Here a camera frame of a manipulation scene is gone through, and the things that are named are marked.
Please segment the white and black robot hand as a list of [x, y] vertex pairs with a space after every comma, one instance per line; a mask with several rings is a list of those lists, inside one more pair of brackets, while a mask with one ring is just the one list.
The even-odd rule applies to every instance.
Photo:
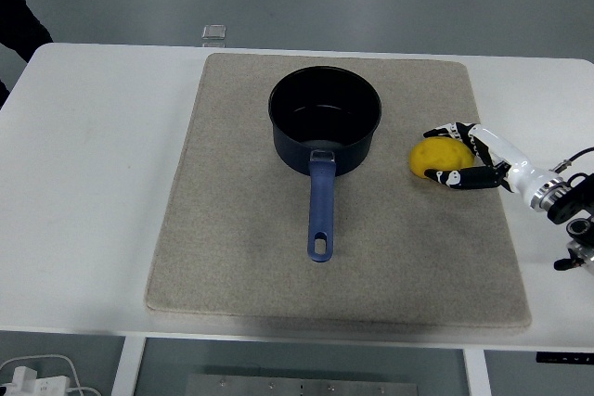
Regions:
[[478, 123], [448, 123], [423, 134], [425, 138], [446, 137], [464, 144], [483, 164], [462, 169], [430, 168], [429, 179], [453, 189], [504, 187], [521, 195], [535, 211], [548, 211], [565, 195], [569, 186], [555, 172], [533, 166], [516, 146]]

